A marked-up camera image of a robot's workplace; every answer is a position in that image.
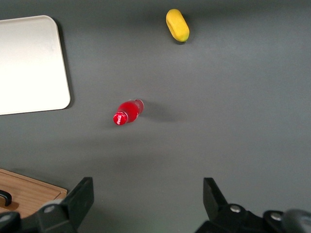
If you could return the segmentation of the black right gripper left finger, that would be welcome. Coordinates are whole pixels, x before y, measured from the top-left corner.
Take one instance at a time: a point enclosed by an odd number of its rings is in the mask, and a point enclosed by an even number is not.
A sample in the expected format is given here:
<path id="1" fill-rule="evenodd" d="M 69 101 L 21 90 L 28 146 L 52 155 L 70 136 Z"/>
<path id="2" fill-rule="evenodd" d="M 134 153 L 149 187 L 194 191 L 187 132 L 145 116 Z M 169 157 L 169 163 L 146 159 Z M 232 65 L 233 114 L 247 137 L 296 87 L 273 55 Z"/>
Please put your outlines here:
<path id="1" fill-rule="evenodd" d="M 21 218 L 9 211 L 0 215 L 2 233 L 76 233 L 94 203 L 93 179 L 84 177 L 62 200 L 45 203 L 34 214 Z"/>

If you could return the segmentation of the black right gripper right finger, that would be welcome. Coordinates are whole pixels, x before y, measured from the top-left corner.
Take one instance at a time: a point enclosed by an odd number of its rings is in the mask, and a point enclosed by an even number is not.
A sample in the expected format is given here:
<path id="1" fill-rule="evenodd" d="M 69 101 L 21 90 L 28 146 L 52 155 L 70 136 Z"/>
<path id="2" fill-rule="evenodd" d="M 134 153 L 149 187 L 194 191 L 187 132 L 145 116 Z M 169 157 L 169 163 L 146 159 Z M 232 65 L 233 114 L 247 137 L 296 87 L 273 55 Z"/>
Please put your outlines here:
<path id="1" fill-rule="evenodd" d="M 235 203 L 228 203 L 213 178 L 204 178 L 203 204 L 208 216 L 197 233 L 309 233 L 310 212 L 268 210 L 259 217 Z"/>

